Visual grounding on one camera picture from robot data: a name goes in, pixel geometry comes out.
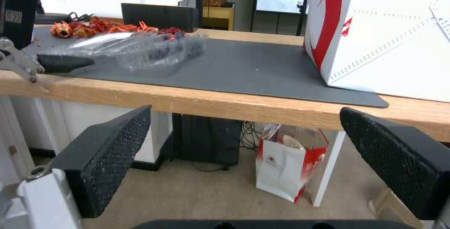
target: metal bracket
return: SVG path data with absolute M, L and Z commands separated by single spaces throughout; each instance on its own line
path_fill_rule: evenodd
M 35 83 L 37 81 L 36 74 L 45 72 L 44 67 L 18 50 L 8 38 L 0 38 L 0 50 L 11 53 L 6 56 L 3 52 L 0 52 L 0 64 L 5 63 L 8 69 L 20 75 L 25 80 Z

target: black box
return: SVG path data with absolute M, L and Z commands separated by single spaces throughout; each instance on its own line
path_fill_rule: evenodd
M 145 22 L 148 26 L 161 29 L 177 27 L 185 32 L 194 32 L 198 24 L 195 8 L 122 3 L 124 24 Z

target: white paper bag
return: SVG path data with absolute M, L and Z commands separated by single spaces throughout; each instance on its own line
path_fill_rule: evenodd
M 310 0 L 305 50 L 330 86 L 450 102 L 450 0 Z
M 323 133 L 319 137 L 314 130 L 267 125 L 256 158 L 256 187 L 296 202 L 327 145 Z

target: clear plastic bag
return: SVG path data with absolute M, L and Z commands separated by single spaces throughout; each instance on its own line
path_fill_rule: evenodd
M 89 58 L 97 61 L 116 61 L 118 66 L 130 71 L 174 67 L 204 52 L 203 36 L 171 35 L 149 32 L 120 32 L 98 35 L 88 40 L 51 49 L 46 54 L 70 58 Z

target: silver metal part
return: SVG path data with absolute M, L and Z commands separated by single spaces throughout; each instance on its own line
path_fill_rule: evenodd
M 5 37 L 0 38 L 0 50 L 11 53 L 6 56 L 0 52 L 0 66 L 5 66 L 25 80 L 37 81 L 36 74 L 44 73 L 45 69 L 37 61 L 18 50 L 14 43 Z
M 29 176 L 27 179 L 25 179 L 27 182 L 34 181 L 36 179 L 41 178 L 42 176 L 46 176 L 50 173 L 50 169 L 48 165 L 39 165 L 35 167 L 33 170 L 31 170 Z

